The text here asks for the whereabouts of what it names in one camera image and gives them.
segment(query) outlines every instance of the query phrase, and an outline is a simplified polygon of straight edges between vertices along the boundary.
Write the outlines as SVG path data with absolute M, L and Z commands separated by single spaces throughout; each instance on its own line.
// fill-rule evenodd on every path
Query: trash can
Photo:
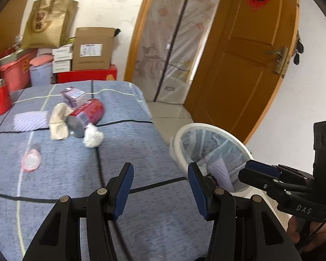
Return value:
M 36 50 L 30 51 L 16 61 L 0 66 L 0 77 L 4 78 L 9 92 L 25 88 L 30 82 L 30 60 L 36 56 Z
M 204 176 L 237 196 L 246 196 L 249 186 L 238 173 L 253 159 L 245 145 L 229 132 L 210 124 L 188 124 L 172 138 L 171 157 L 187 177 L 190 162 L 196 162 Z
M 31 86 L 48 85 L 52 83 L 52 62 L 34 67 L 29 67 Z

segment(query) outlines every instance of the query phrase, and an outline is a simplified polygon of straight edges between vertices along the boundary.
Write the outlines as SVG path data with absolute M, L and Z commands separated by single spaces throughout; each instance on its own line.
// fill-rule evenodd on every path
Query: red can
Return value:
M 12 102 L 8 87 L 4 79 L 0 79 L 0 115 L 11 108 Z
M 89 123 L 96 124 L 103 115 L 103 104 L 98 99 L 90 99 L 68 115 L 65 122 L 72 135 L 82 138 L 86 126 Z

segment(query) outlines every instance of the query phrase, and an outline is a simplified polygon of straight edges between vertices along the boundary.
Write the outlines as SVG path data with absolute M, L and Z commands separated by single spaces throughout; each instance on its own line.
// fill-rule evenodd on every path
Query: blue bedsheet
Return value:
M 86 148 L 73 136 L 52 141 L 49 130 L 14 131 L 15 114 L 41 109 L 51 113 L 62 102 L 59 92 L 71 85 L 94 93 L 104 104 L 104 117 L 97 124 L 104 133 L 99 148 Z M 142 92 L 132 83 L 47 85 L 16 91 L 12 98 L 13 108 L 0 116 L 0 250 L 8 261 L 22 260 L 59 197 L 88 196 L 100 188 L 99 172 L 107 183 L 131 162 L 132 189 L 183 176 L 151 121 Z M 19 146 L 29 139 L 40 149 L 42 164 L 33 172 L 22 172 Z M 134 260 L 140 261 L 193 261 L 206 254 L 212 230 L 212 222 L 199 214 L 186 180 L 130 194 L 118 225 Z M 81 219 L 82 257 L 88 261 L 85 229 Z M 126 260 L 114 231 L 112 237 L 118 259 Z

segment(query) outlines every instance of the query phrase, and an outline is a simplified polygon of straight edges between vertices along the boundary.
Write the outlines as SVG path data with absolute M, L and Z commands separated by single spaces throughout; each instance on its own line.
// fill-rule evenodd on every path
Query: wooden door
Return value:
M 184 104 L 193 121 L 247 142 L 285 76 L 298 17 L 298 0 L 221 0 Z

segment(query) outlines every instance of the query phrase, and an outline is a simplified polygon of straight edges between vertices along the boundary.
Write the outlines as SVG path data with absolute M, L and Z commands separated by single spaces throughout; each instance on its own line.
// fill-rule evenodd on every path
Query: red box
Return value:
M 109 69 L 73 70 L 58 73 L 58 83 L 84 80 L 117 80 L 117 67 L 111 65 Z

